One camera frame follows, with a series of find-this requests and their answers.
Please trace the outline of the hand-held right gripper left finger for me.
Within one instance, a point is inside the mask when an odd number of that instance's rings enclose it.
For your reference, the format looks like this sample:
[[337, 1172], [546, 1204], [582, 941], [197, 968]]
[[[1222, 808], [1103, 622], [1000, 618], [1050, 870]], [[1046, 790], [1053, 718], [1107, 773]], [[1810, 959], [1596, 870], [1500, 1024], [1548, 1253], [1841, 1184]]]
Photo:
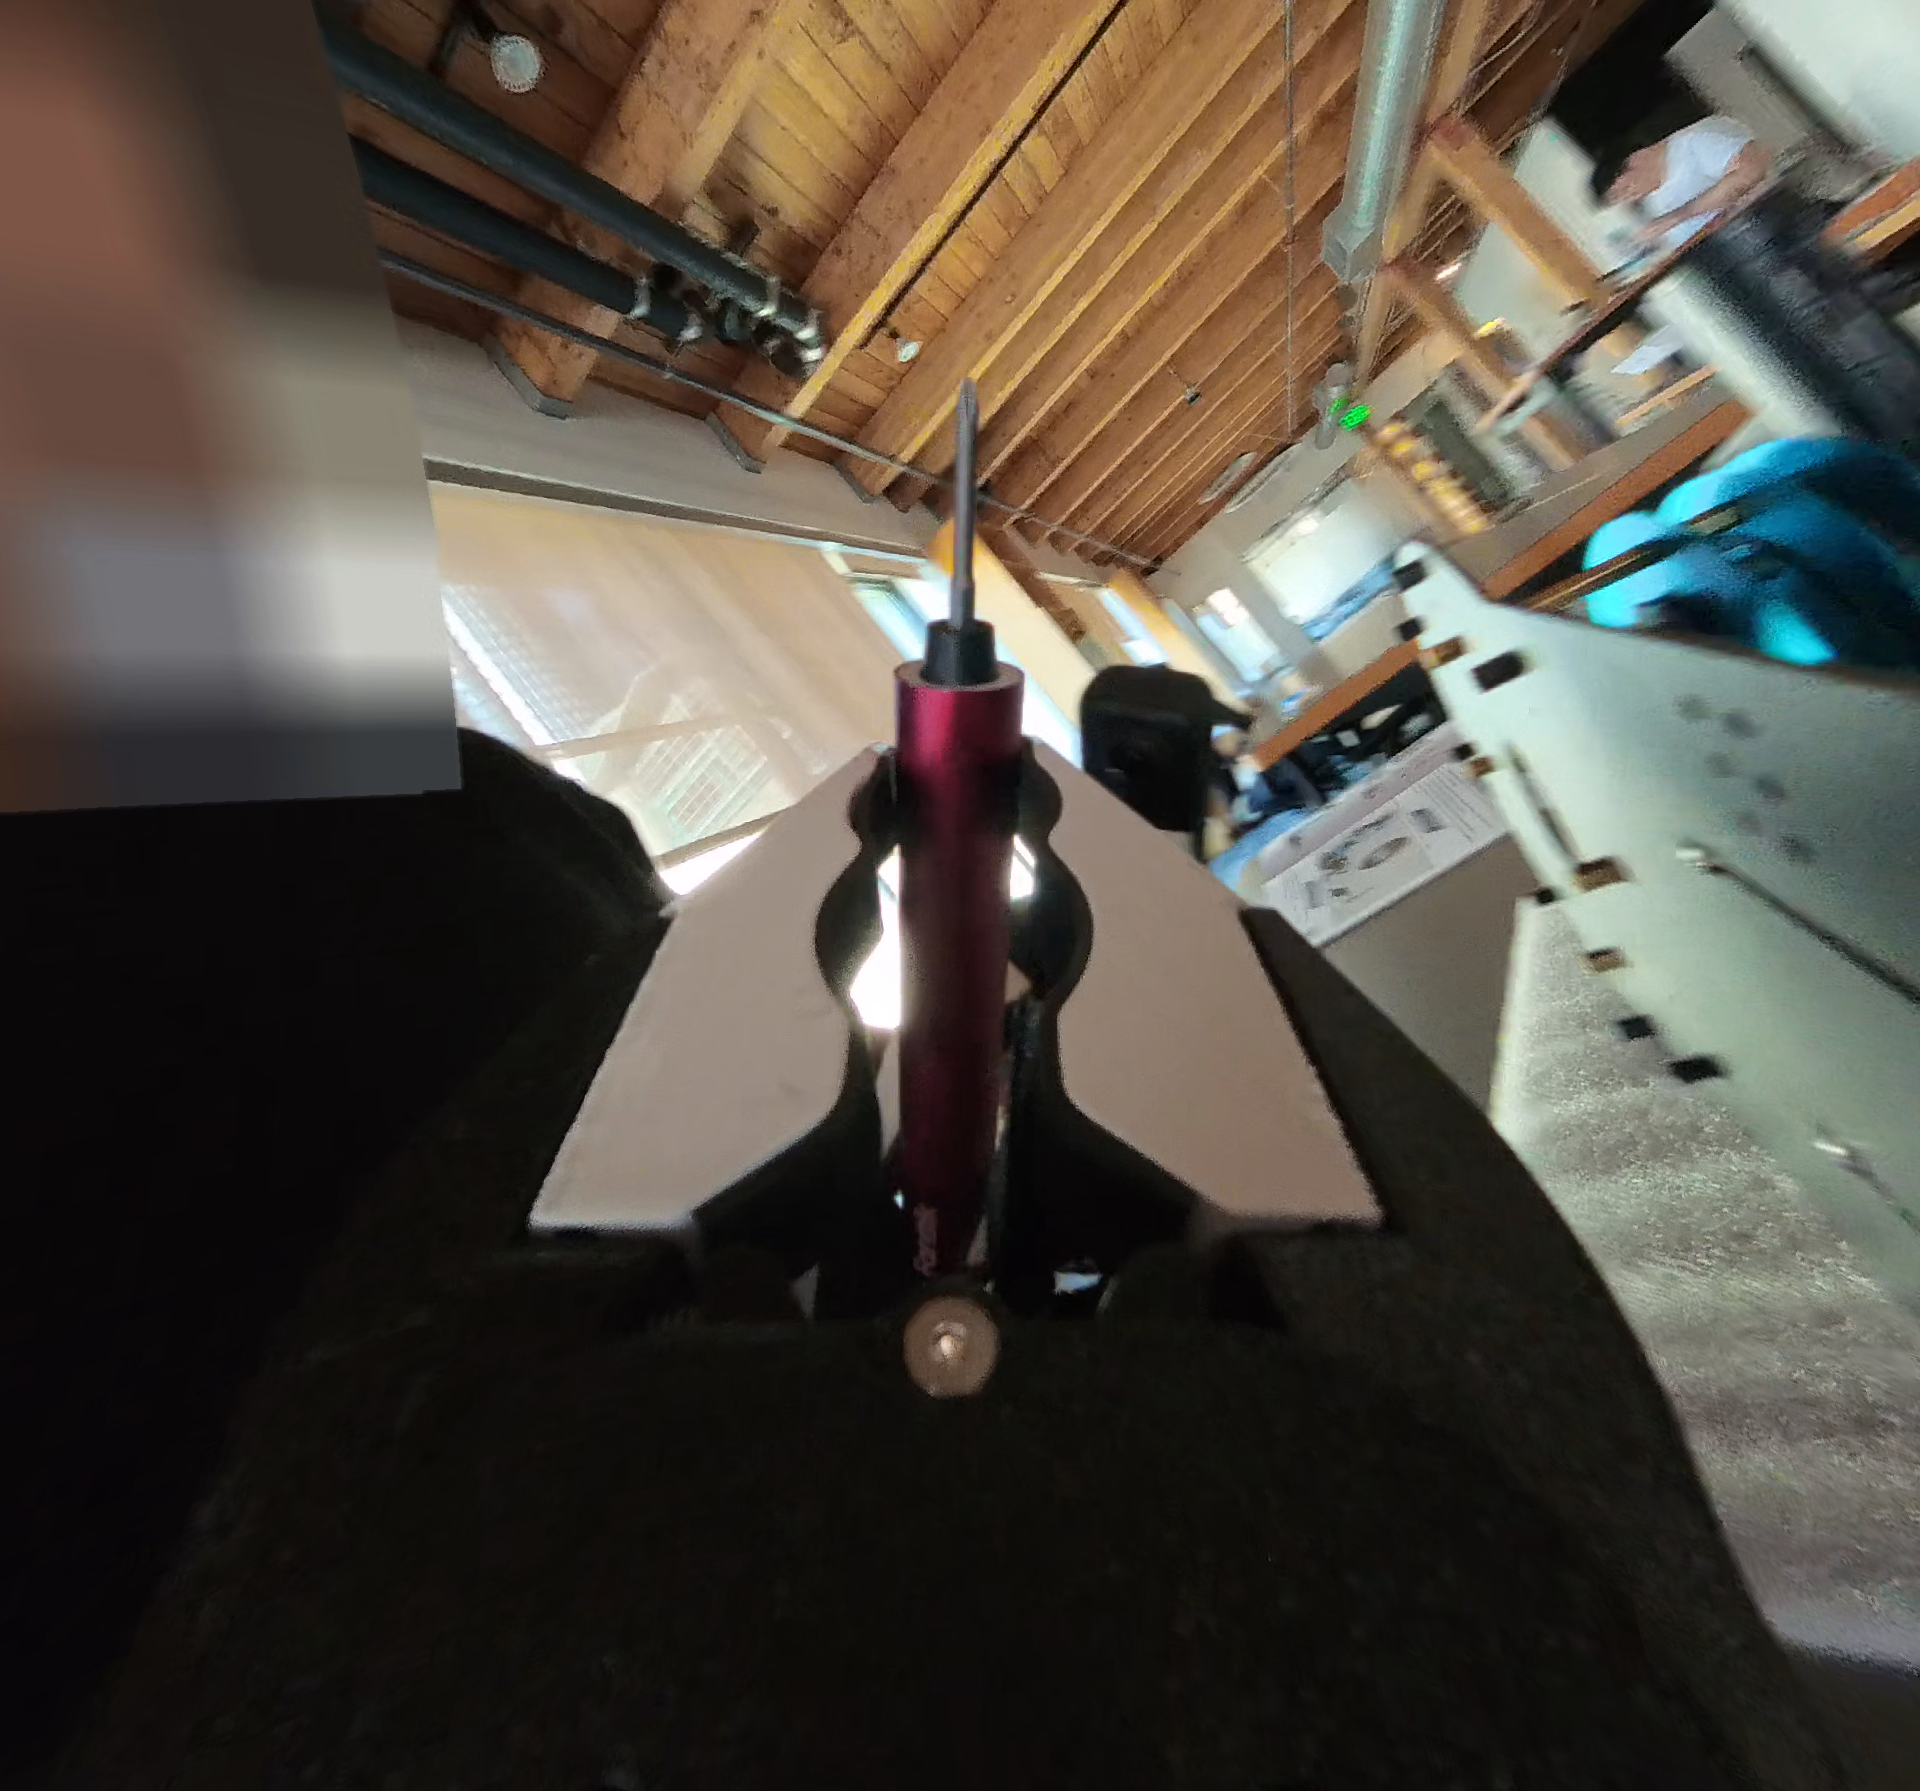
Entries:
[[674, 904], [532, 1235], [848, 1250], [896, 1209], [857, 998], [892, 847], [892, 758], [862, 748]]

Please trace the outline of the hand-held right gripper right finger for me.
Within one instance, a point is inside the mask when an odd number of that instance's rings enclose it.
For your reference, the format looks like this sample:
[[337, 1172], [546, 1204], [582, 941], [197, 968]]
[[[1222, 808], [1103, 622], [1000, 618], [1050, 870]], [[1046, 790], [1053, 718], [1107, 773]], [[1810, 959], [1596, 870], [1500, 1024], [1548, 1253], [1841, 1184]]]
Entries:
[[1069, 1113], [1170, 1179], [1204, 1230], [1378, 1230], [1378, 1188], [1243, 900], [1052, 746], [1036, 766], [1055, 808], [1036, 833], [1043, 893], [1066, 913], [1052, 1024]]

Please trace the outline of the red electric screwdriver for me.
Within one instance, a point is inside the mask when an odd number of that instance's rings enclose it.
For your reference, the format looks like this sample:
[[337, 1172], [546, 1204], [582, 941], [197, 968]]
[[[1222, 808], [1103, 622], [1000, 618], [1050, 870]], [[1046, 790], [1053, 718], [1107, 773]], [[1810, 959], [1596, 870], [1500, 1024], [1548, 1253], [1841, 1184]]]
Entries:
[[995, 1157], [1023, 677], [977, 608], [974, 379], [956, 397], [947, 613], [897, 673], [903, 1016], [896, 1170], [917, 1273], [970, 1260]]

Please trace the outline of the blue hobby robot arm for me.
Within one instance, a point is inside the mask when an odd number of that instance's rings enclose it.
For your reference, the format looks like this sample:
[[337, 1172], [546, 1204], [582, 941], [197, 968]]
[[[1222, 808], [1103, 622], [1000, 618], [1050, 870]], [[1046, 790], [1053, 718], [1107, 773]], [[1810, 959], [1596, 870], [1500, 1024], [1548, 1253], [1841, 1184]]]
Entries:
[[1917, 1297], [1917, 466], [1761, 445], [1548, 563], [1406, 544], [1424, 668], [1681, 1083]]

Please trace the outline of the printed instruction sheet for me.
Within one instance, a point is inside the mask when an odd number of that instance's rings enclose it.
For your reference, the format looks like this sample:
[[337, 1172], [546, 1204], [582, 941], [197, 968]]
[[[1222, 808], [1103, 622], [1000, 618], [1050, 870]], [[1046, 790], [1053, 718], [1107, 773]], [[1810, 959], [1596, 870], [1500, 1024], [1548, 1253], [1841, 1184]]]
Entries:
[[1404, 757], [1255, 858], [1240, 886], [1325, 948], [1511, 840], [1472, 757]]

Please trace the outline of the black insulated ceiling pipe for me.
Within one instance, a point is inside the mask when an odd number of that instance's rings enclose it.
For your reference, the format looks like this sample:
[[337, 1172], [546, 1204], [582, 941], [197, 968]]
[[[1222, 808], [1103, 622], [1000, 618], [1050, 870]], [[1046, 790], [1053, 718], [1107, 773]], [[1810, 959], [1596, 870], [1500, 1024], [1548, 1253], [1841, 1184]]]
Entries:
[[420, 228], [465, 242], [504, 265], [587, 299], [656, 338], [693, 342], [708, 335], [708, 317], [651, 278], [612, 265], [575, 242], [543, 234], [529, 219], [497, 210], [483, 198], [445, 184], [378, 145], [351, 138], [364, 191], [373, 205]]
[[720, 242], [709, 242], [665, 219], [644, 202], [615, 189], [608, 180], [543, 147], [475, 106], [444, 79], [429, 76], [369, 33], [321, 14], [323, 46], [334, 77], [348, 92], [380, 108], [436, 143], [459, 152], [520, 189], [630, 242], [653, 262], [681, 271], [695, 283], [736, 304], [754, 324], [777, 329], [800, 375], [812, 374], [826, 358], [825, 315], [802, 294], [787, 289], [772, 271], [754, 265]]

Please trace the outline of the silver ventilation duct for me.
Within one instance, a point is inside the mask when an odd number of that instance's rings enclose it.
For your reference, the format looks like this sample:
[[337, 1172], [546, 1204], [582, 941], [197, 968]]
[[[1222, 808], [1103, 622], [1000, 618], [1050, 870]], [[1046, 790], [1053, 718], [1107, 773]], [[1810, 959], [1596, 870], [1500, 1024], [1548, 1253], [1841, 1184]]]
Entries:
[[1321, 242], [1342, 289], [1362, 289], [1383, 262], [1449, 3], [1367, 0], [1342, 195]]

